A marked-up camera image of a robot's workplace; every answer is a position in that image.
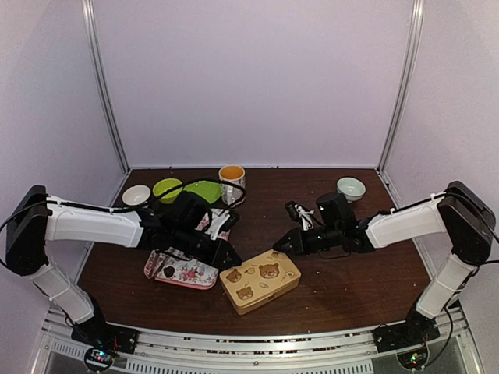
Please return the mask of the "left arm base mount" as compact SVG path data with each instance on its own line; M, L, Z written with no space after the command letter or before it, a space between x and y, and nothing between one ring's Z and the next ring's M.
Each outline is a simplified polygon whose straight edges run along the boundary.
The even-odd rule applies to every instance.
M83 354L83 363L90 373L110 369L120 353L135 352L139 331L107 323L100 311L83 323L76 323L66 315L65 322L72 328L71 338L89 346Z

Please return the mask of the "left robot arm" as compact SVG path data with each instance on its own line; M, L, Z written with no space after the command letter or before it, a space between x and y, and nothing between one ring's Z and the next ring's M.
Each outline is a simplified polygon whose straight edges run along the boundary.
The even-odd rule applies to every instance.
M63 200L35 185L2 225L7 230L2 264L29 278L67 314L76 330L94 345L104 346L112 330L97 301L49 259L46 243L70 240L161 252L176 249L219 270L240 265L229 242L199 227L204 218L215 222L208 202L194 192L181 192L168 206L110 208Z

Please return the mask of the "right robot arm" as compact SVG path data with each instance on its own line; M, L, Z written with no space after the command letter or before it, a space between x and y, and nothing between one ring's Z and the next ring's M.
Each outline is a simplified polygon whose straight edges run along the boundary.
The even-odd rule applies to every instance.
M494 212L460 181L416 203L362 220L340 192L320 196L316 206L322 221L288 231L274 243L274 250L305 256L340 247L347 253L364 254L406 241L425 249L430 244L444 244L448 249L400 326L400 338L407 344L417 343L429 332L433 320L457 300L473 274L487 263L498 240Z

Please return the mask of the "floral rectangular tray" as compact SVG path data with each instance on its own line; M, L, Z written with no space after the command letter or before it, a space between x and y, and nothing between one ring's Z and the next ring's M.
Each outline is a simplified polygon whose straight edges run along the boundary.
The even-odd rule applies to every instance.
M228 241L229 232L220 234L218 238ZM197 259L176 259L173 255L162 253L163 260L156 273L156 277L149 281L159 281L167 284L174 284L198 290L208 290L212 288L218 279L219 270L200 262ZM163 269L167 266L175 268L175 274L167 278L163 274Z

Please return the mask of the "tan tin lid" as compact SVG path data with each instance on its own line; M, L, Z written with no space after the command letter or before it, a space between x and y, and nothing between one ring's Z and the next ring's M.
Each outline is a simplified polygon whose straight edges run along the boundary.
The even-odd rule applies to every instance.
M240 315L296 288L300 278L301 272L289 257L273 249L219 274L226 295Z

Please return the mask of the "tan chocolate tin box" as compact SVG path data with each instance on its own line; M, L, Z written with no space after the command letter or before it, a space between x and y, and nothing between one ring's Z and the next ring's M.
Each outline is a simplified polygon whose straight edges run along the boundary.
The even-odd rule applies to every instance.
M277 263L234 268L220 274L221 285L239 315L247 314L293 290L299 284L298 270L282 270Z

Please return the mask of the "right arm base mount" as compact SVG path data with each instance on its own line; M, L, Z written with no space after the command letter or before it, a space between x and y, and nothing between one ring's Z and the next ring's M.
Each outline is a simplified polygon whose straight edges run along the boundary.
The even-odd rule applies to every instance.
M422 370L430 360L427 343L440 336L435 318L429 319L412 308L400 323L379 325L373 338L379 353L396 351L404 369Z

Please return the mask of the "metal tongs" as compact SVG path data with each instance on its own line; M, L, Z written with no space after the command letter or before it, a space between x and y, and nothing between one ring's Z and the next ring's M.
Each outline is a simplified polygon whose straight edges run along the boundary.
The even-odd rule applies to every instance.
M163 260L162 254L158 251L153 251L144 267L144 272L148 280L152 280L156 277L156 273Z

